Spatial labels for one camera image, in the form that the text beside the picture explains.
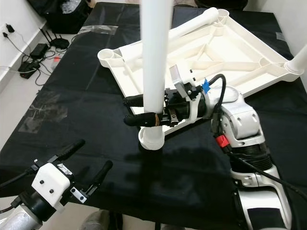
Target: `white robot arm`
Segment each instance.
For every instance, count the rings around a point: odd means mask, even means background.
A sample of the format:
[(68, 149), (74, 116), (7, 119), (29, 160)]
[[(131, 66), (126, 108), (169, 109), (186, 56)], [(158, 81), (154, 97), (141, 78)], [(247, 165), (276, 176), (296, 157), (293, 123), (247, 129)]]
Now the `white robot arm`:
[[(213, 136), (230, 157), (240, 227), (290, 230), (292, 212), (256, 111), (245, 103), (240, 92), (226, 86), (223, 74), (196, 85), (188, 73), (182, 74), (178, 69), (177, 65), (170, 68), (176, 90), (165, 90), (163, 114), (129, 115), (124, 122), (129, 126), (173, 127), (183, 119), (191, 123), (200, 118), (211, 119)], [(210, 89), (218, 79), (222, 86)], [(125, 98), (124, 104), (142, 106), (142, 95)]]
[(11, 203), (16, 209), (8, 218), (0, 220), (1, 230), (40, 229), (43, 221), (48, 221), (56, 211), (64, 210), (72, 196), (84, 203), (93, 194), (112, 168), (111, 161), (104, 164), (86, 191), (75, 188), (74, 175), (63, 163), (55, 164), (66, 160), (84, 143), (84, 140), (80, 140), (68, 146), (63, 153), (55, 155), (46, 164), (35, 160), (31, 166), (33, 173), (36, 173), (32, 183), (33, 192), (23, 192)]

